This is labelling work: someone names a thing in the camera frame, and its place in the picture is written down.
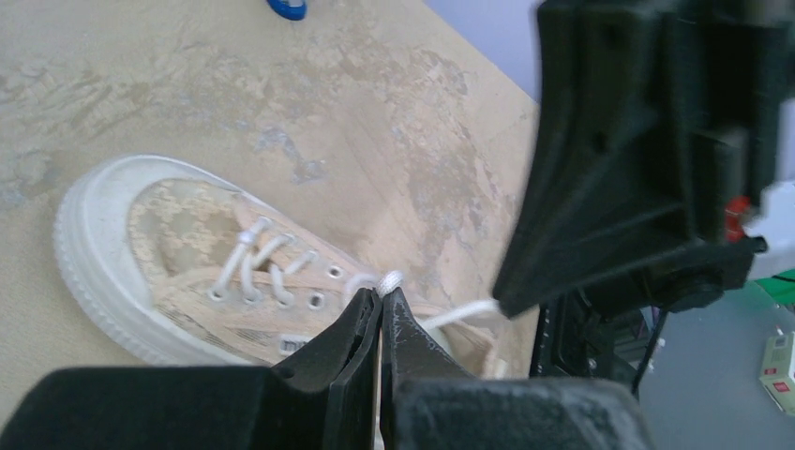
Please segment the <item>beige canvas sneaker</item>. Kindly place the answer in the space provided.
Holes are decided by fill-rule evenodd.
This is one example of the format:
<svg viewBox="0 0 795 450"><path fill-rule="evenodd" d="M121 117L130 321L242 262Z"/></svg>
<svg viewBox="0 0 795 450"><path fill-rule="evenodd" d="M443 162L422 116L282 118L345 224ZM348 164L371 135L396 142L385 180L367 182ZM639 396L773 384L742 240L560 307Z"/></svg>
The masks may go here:
<svg viewBox="0 0 795 450"><path fill-rule="evenodd" d="M321 309L308 307L306 288L294 290L291 307L270 297L248 303L235 293L210 299L243 215L320 238L184 161L120 157L92 169L64 196L54 222L55 256L88 318L144 362L273 366L331 325L362 288L348 303L330 292Z"/></svg>

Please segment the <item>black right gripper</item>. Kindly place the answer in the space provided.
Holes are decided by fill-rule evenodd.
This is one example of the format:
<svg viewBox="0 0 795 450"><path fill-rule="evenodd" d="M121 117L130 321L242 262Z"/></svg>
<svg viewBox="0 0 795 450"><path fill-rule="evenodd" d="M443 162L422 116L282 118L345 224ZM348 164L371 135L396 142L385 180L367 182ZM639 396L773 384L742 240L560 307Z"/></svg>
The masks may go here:
<svg viewBox="0 0 795 450"><path fill-rule="evenodd" d="M523 203L492 294L514 317L621 278L621 308L703 308L766 277L790 1L546 1Z"/></svg>

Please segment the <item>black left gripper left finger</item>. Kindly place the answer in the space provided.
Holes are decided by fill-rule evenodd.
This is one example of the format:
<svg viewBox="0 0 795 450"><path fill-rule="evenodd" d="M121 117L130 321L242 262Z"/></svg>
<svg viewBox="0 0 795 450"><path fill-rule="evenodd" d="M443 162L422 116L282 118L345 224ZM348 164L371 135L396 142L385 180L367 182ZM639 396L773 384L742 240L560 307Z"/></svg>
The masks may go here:
<svg viewBox="0 0 795 450"><path fill-rule="evenodd" d="M5 449L369 449L381 299L362 289L271 366L74 367L43 378Z"/></svg>

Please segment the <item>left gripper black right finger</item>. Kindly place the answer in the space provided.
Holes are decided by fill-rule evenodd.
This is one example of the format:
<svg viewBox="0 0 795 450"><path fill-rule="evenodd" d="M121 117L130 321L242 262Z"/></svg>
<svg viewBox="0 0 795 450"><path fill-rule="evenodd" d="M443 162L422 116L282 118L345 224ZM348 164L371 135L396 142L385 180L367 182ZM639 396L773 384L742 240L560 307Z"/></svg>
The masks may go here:
<svg viewBox="0 0 795 450"><path fill-rule="evenodd" d="M622 385L482 380L424 331L401 289L383 294L380 431L387 449L652 449Z"/></svg>

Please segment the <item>white shoelace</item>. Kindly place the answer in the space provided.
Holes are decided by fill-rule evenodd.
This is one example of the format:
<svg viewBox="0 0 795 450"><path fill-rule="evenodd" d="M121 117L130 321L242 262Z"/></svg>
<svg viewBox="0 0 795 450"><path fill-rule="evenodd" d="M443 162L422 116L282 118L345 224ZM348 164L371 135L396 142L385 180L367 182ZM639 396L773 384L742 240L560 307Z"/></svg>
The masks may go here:
<svg viewBox="0 0 795 450"><path fill-rule="evenodd" d="M207 294L221 301L235 293L256 303L270 297L281 308L295 304L294 290L309 290L308 307L321 309L330 292L348 303L360 288L372 288L385 297L400 287L403 275L391 271L373 274L348 256L303 230L288 230L272 217L238 217L243 230Z"/></svg>

